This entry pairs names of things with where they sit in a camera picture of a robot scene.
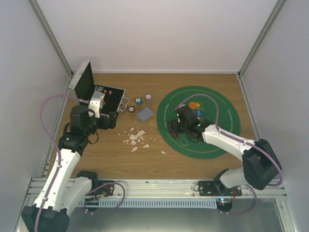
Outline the clear round button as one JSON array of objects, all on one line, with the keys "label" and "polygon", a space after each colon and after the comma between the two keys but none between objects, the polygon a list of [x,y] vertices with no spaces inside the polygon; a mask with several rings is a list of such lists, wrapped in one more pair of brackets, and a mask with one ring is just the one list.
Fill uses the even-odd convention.
[{"label": "clear round button", "polygon": [[187,138],[186,135],[180,135],[179,137],[179,143],[182,146],[189,146],[190,145],[190,140]]}]

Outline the blue small blind button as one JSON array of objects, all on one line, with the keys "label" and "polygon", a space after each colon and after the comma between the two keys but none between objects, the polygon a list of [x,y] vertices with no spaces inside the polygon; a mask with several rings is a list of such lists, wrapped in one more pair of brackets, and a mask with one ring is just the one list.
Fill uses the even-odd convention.
[{"label": "blue small blind button", "polygon": [[198,118],[202,118],[204,116],[204,112],[201,109],[195,109],[194,113]]}]

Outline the orange big blind button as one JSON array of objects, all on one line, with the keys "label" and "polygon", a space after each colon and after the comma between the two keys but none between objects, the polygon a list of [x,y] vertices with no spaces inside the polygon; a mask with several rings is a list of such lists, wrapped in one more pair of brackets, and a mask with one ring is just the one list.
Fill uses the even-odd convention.
[{"label": "orange big blind button", "polygon": [[191,108],[191,109],[197,109],[197,108],[199,108],[201,105],[198,103],[198,102],[190,102],[189,103],[189,107]]}]

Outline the blue ten chip stack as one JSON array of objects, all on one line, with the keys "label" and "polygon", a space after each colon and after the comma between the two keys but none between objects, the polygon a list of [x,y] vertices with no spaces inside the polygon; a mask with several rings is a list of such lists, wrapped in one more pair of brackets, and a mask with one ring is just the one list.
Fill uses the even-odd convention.
[{"label": "blue ten chip stack", "polygon": [[145,101],[147,103],[152,103],[153,102],[153,96],[151,94],[146,94],[145,95]]}]

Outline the red triangle dealer button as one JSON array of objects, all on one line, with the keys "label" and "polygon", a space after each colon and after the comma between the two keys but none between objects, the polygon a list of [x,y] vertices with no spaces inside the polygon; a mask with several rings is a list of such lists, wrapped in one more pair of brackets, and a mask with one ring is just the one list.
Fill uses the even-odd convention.
[{"label": "red triangle dealer button", "polygon": [[176,133],[174,133],[174,132],[171,133],[171,136],[172,136],[173,138],[175,138],[175,139],[179,139],[178,134],[176,134]]}]

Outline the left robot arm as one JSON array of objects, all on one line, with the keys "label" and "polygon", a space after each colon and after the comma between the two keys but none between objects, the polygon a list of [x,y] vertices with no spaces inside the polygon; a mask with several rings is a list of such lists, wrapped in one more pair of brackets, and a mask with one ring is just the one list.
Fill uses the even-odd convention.
[{"label": "left robot arm", "polygon": [[104,115],[99,107],[77,105],[72,108],[57,147],[56,160],[47,181],[32,206],[25,206],[22,220],[30,232],[65,232],[70,216],[82,198],[99,191],[98,175],[82,171],[73,185],[67,188],[71,174],[80,161],[89,136],[99,129],[116,126],[118,112]]}]

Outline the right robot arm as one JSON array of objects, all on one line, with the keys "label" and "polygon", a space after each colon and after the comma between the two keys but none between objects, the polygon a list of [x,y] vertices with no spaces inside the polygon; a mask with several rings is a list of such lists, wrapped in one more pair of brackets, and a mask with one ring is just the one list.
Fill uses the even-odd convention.
[{"label": "right robot arm", "polygon": [[243,167],[225,169],[213,180],[214,191],[226,195],[231,188],[250,185],[263,190],[276,176],[282,177],[282,166],[267,140],[245,139],[223,130],[217,122],[199,120],[187,105],[175,109],[177,119],[167,122],[169,133],[173,136],[185,134],[196,142],[214,145],[238,158]]}]

